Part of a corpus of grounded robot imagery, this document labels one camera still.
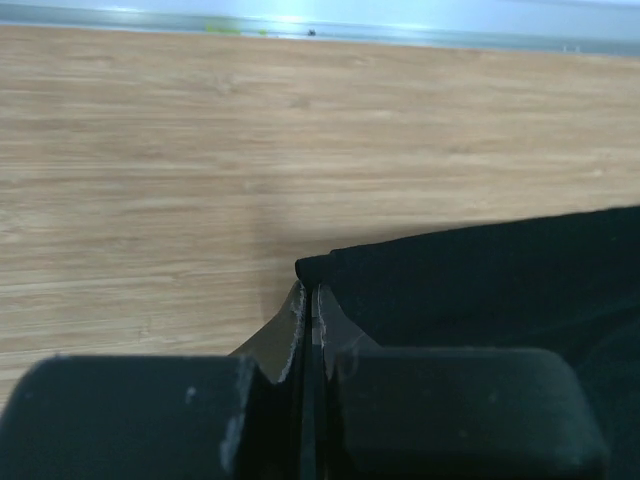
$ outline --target wooden table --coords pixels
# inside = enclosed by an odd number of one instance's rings
[[[640,62],[0,29],[0,403],[56,352],[226,353],[306,255],[640,203]]]

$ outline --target wood grain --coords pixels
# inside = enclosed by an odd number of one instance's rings
[[[640,203],[640,62],[0,29],[0,402],[55,352],[226,353],[304,255]]]

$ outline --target black cloth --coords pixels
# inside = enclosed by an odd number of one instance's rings
[[[529,346],[576,370],[640,478],[640,207],[462,228],[299,260],[383,346]]]

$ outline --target black plastic part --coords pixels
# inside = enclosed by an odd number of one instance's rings
[[[332,478],[605,478],[604,440],[556,354],[380,349],[336,369]]]
[[[0,478],[256,479],[279,469],[272,390],[247,357],[53,358],[6,407]]]

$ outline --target black fabric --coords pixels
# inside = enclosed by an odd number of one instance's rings
[[[531,346],[578,373],[640,478],[640,207],[462,228],[299,260],[385,346]]]

